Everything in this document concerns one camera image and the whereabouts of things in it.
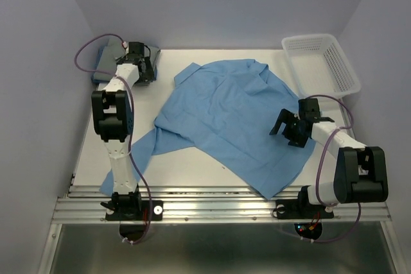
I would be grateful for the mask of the light blue long sleeve shirt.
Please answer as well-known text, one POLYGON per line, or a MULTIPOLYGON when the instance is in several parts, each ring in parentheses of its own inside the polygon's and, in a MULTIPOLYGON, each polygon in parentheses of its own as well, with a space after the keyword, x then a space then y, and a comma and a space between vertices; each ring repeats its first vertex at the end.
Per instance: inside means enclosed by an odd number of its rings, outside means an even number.
POLYGON ((254 59, 190 64, 174 82, 154 128, 132 145, 134 176, 145 172, 152 156, 189 147, 268 199, 300 175, 315 143, 298 148, 270 134, 282 109, 297 111, 298 98, 267 64, 254 59))

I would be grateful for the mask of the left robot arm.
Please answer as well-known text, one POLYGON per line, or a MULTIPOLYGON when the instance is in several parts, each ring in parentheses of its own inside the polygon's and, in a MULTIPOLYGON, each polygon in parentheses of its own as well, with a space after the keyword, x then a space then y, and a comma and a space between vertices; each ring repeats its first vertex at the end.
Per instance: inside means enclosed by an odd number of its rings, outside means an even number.
POLYGON ((141 42, 122 43, 125 54, 115 58, 116 72, 107 86, 91 95, 94 131, 109 155, 113 184, 110 200, 101 202, 109 221, 162 220, 163 202, 142 199, 131 154, 134 102, 131 86, 154 77, 150 48, 141 42))

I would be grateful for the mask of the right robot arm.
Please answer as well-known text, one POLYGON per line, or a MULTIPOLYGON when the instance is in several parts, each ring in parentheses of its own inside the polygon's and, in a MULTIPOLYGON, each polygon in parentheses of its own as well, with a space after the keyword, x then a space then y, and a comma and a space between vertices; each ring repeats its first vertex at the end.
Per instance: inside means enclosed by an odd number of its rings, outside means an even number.
POLYGON ((322 115, 318 96, 300 99, 297 113, 282 109, 270 134, 281 133, 289 145, 303 148, 309 140, 323 147, 318 173, 326 154, 336 160, 333 181, 322 183, 320 175, 313 185, 301 188, 294 200, 277 200, 273 215, 277 219, 332 219, 333 209, 346 203, 378 203, 388 198, 389 188, 385 152, 349 136, 330 117, 322 115))

